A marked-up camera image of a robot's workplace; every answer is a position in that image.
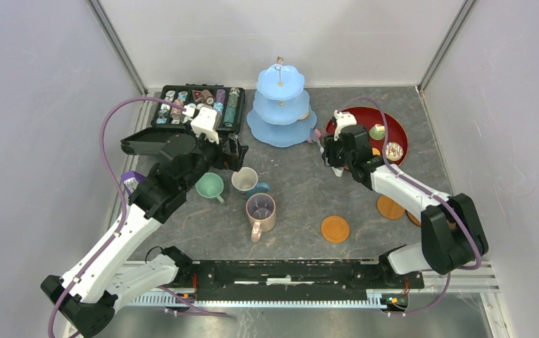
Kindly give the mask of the light orange wooden coaster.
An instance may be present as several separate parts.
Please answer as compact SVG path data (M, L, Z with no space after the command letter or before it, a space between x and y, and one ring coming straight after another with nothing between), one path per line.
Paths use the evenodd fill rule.
M331 243L342 243L350 235L350 226L341 216L331 215L322 221L322 236Z

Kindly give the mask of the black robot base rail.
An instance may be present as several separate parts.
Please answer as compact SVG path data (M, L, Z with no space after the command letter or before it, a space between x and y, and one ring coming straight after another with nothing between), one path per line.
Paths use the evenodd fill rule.
M199 260L167 285L201 308L370 308L399 311L415 294L491 294L500 288L489 263L389 276L375 260Z

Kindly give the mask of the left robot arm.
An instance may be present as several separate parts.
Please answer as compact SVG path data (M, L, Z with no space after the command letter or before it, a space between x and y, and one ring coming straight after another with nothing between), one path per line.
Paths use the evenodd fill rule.
M187 193L209 169L239 171L249 148L235 134L218 141L204 134L174 134L158 152L158 162L129 195L119 218L90 252L61 276L49 275L41 289L83 337L94 337L130 301L172 283L187 285L189 264L161 253L123 275L118 270L135 249L186 202Z

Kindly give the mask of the rose gold marble mug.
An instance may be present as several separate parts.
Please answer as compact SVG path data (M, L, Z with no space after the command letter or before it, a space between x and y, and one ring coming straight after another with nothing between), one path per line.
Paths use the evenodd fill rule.
M271 231L277 220L275 200L266 193L252 195L246 202L246 214L251 224L251 240L258 242L263 233Z

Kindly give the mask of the black poker chip case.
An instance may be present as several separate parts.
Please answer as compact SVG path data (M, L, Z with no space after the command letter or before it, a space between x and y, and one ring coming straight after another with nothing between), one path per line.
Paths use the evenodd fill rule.
M171 136L190 129L192 120L202 111L215 111L215 122L209 121L219 137L240 133L246 92L241 87L185 84L165 85L159 93L164 103L153 102L150 125L120 141L127 155L155 156Z

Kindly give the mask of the pink mousse cake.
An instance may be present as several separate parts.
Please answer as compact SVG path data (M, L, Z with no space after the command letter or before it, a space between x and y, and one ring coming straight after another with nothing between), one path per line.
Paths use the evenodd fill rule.
M313 143L318 144L319 146L322 145L322 133L318 129L314 129L310 133L310 139Z

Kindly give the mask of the green mousse cake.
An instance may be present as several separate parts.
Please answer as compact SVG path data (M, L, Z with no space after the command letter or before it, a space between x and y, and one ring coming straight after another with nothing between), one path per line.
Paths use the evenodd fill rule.
M382 124L375 124L369 130L369 136L376 140L380 141L386 137L386 127Z

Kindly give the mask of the white chocolate drizzled donut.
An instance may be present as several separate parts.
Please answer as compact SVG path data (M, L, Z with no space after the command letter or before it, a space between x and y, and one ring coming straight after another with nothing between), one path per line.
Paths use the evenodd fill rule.
M386 159L390 162L398 162L404 158L405 150L397 142L388 142L385 149Z

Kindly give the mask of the blue three-tier cake stand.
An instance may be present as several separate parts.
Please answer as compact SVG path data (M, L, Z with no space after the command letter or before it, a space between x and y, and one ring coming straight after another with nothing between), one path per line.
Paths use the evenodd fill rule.
M253 107L246 116L252 136L259 142L287 148L306 142L317 115L304 89L305 77L278 56L274 65L258 75ZM309 116L299 120L307 110Z

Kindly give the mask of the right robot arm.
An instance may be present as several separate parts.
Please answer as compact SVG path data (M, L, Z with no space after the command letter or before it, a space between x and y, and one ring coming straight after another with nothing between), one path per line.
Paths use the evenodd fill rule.
M386 254L387 262L377 269L382 285L396 287L407 273L419 270L445 275L481 266L488 243L474 202L466 194L452 196L432 189L387 158L374 155L369 133L361 125L327 135L322 157L327 166L347 169L356 182L393 200L421 223L418 244Z

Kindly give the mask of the tan wooden coaster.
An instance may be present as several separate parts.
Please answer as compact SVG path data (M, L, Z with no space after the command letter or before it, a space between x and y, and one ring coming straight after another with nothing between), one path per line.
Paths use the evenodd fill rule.
M397 220L404 216L405 209L391 198L381 195L376 202L377 211L389 220Z

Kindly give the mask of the mint green cup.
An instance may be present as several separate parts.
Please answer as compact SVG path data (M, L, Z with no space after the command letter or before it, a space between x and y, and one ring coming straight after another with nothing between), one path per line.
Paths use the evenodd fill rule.
M198 194L206 199L215 199L224 203L222 193L224 191L224 182L222 178L215 173L205 173L195 185Z

